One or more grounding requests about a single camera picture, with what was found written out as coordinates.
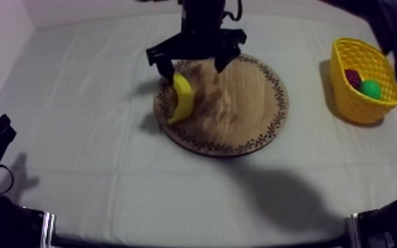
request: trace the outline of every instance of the yellow plastic basket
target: yellow plastic basket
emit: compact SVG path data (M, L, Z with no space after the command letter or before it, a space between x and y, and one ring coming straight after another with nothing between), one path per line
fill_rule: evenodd
M356 70L362 80L373 79L381 88L381 99L370 98L354 89L345 69ZM397 82L386 57L361 40L340 38L332 45L330 76L340 114L362 124L380 120L397 106Z

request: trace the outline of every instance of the wooden cutting board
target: wooden cutting board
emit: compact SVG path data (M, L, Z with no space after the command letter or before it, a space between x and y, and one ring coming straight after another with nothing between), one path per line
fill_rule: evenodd
M288 93L262 61L241 54L220 74L213 59L180 61L175 70L195 92L193 113L167 123L177 94L164 79L154 97L154 113L168 137L183 148L207 156L240 156L266 146L284 126Z

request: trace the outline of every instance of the banana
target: banana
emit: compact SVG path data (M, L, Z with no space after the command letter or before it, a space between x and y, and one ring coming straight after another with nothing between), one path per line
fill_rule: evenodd
M168 124L170 125L188 118L194 109L194 92L188 80L181 74L175 73L173 76L173 86L177 93L178 101L174 116L168 119Z

